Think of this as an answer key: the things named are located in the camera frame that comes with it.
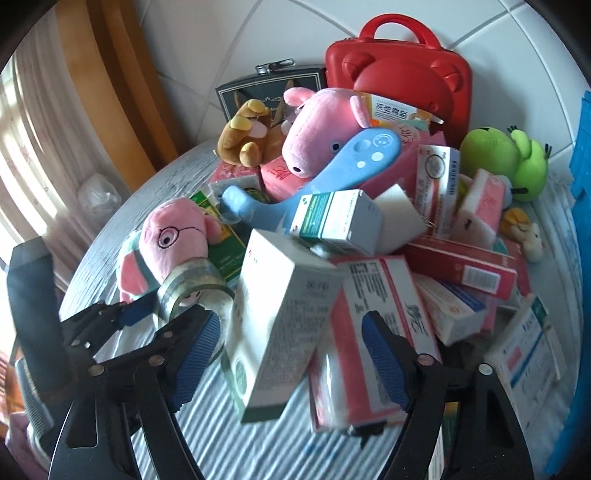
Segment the blue fabric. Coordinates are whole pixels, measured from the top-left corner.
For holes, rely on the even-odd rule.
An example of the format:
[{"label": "blue fabric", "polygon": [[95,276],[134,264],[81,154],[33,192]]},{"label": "blue fabric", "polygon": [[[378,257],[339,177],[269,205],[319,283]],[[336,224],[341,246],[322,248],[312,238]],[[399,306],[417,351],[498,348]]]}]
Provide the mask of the blue fabric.
[{"label": "blue fabric", "polygon": [[569,417],[546,467],[549,475],[560,471],[591,428],[591,92],[586,92],[583,98],[570,170],[574,177],[571,191],[576,199],[573,219],[583,269],[583,336],[577,389]]}]

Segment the white tile wall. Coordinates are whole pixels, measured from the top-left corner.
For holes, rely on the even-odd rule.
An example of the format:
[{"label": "white tile wall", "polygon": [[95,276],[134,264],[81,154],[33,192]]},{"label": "white tile wall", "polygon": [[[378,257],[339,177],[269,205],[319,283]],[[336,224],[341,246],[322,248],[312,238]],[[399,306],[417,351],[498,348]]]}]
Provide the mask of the white tile wall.
[{"label": "white tile wall", "polygon": [[524,0],[499,0],[507,10],[511,10],[515,8],[517,5],[521,5],[524,3]]},{"label": "white tile wall", "polygon": [[[473,127],[519,125],[563,151],[576,135],[588,88],[564,45],[523,0],[134,2],[166,92],[195,142],[224,125],[217,85],[266,61],[322,62],[330,43],[387,12],[417,18],[469,61]],[[395,25],[381,27],[378,37],[413,38]]]},{"label": "white tile wall", "polygon": [[159,75],[159,77],[187,137],[195,139],[207,112],[209,105],[207,99],[176,80],[163,75]]},{"label": "white tile wall", "polygon": [[579,129],[581,97],[589,85],[575,60],[547,22],[528,5],[512,12],[530,39],[558,94],[573,140]]},{"label": "white tile wall", "polygon": [[571,143],[554,86],[534,47],[507,15],[456,49],[473,70],[470,126],[505,130],[517,125],[560,151]]}]

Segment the barcode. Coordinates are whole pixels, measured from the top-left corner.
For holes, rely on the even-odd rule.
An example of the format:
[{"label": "barcode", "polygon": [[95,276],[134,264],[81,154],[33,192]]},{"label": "barcode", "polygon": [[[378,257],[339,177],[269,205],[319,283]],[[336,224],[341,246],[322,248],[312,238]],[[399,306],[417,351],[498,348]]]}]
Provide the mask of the barcode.
[{"label": "barcode", "polygon": [[462,284],[466,287],[477,288],[478,290],[496,294],[500,282],[501,276],[498,273],[487,272],[486,270],[470,267],[469,265],[464,267]]}]

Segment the table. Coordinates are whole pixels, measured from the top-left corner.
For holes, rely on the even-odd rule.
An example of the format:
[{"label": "table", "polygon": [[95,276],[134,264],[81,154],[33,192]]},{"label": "table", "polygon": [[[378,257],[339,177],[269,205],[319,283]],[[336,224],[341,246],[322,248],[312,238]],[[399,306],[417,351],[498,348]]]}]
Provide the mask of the table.
[{"label": "table", "polygon": [[216,143],[204,142],[191,149],[137,190],[105,225],[76,270],[60,308],[66,319],[99,300],[110,300],[116,288],[115,264],[129,233],[162,202],[198,191],[218,162]]},{"label": "table", "polygon": [[[60,309],[63,319],[98,300],[113,302],[121,243],[160,203],[200,189],[215,168],[214,147],[214,142],[206,142],[187,152],[117,211],[74,275]],[[551,177],[540,199],[526,207],[530,218],[540,224],[549,250],[543,262],[529,267],[532,288],[550,308],[569,363],[565,379],[553,389],[540,418],[526,435],[537,472],[544,468],[568,413],[580,352],[581,273],[567,192],[567,186]],[[103,361],[139,348],[153,334],[152,320],[146,318],[113,336],[96,359]],[[370,439],[364,450],[360,450],[358,439],[340,433],[313,434],[306,382],[296,389],[280,420],[241,426],[217,364],[206,370],[194,399],[180,410],[177,419],[207,480],[372,480],[399,432],[397,428],[387,429],[381,437]],[[133,442],[144,480],[155,479],[140,432]]]},{"label": "table", "polygon": [[[185,153],[121,206],[76,270],[61,305],[62,319],[99,300],[118,300],[113,295],[121,244],[160,203],[189,196],[204,185],[217,163],[214,147],[214,142],[205,142]],[[103,361],[145,345],[153,333],[148,317],[113,336],[96,359]],[[177,420],[208,480],[370,480],[377,477],[399,432],[399,428],[388,429],[363,450],[359,439],[334,432],[313,434],[307,382],[297,388],[280,420],[241,426],[217,363],[206,370],[194,399],[181,408]],[[155,479],[141,432],[133,443],[142,477]]]}]

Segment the pig plush with glasses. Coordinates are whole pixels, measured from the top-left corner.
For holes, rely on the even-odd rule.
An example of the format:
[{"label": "pig plush with glasses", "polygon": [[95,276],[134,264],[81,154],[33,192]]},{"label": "pig plush with glasses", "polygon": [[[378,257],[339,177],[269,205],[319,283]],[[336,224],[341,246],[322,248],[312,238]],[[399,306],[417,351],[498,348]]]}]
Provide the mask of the pig plush with glasses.
[{"label": "pig plush with glasses", "polygon": [[119,251],[120,300],[129,303],[158,288],[172,270],[192,258],[207,258],[207,245],[221,240],[220,222],[194,201],[182,197],[164,202]]}]

